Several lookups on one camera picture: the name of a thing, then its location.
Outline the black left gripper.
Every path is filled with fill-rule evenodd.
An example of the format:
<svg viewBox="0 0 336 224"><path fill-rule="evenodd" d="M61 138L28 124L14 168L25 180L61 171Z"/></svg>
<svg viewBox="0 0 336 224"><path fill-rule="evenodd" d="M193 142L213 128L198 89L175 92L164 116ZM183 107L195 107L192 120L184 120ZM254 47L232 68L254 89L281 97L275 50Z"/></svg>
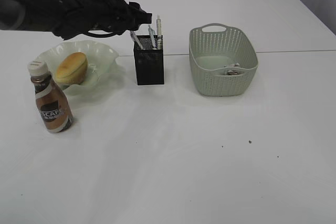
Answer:
<svg viewBox="0 0 336 224"><path fill-rule="evenodd" d="M152 13L140 4L125 0L61 0L65 6L60 37L74 38L84 34L95 38L122 35L152 24Z"/></svg>

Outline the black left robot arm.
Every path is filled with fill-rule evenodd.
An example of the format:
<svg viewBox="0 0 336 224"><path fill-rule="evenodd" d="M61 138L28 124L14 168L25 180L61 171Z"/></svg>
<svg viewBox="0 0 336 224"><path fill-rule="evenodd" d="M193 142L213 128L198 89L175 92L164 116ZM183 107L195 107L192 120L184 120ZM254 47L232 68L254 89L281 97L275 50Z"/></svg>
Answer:
<svg viewBox="0 0 336 224"><path fill-rule="evenodd" d="M151 22L151 13L125 0L1 0L1 30L51 32L63 40L120 36Z"/></svg>

